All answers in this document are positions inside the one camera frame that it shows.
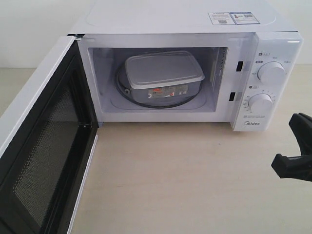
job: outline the door hinge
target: door hinge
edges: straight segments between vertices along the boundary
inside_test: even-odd
[[[84,34],[68,34],[68,36],[74,36],[75,40],[81,40]]]

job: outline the plastic container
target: plastic container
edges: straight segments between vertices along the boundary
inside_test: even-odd
[[[140,103],[176,101],[199,92],[204,73],[187,51],[133,56],[126,60],[126,74],[133,99]]]

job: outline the microwave top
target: microwave top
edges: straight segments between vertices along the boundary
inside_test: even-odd
[[[69,34],[294,31],[265,0],[98,0]]]

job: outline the midea logo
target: midea logo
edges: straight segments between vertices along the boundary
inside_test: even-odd
[[[258,122],[249,122],[249,121],[246,121],[246,122],[245,122],[245,126],[248,126],[248,125],[260,125],[260,123],[258,123]]]

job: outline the control panel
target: control panel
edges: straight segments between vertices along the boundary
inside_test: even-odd
[[[234,131],[264,131],[303,42],[298,32],[256,33],[257,50],[242,93]]]

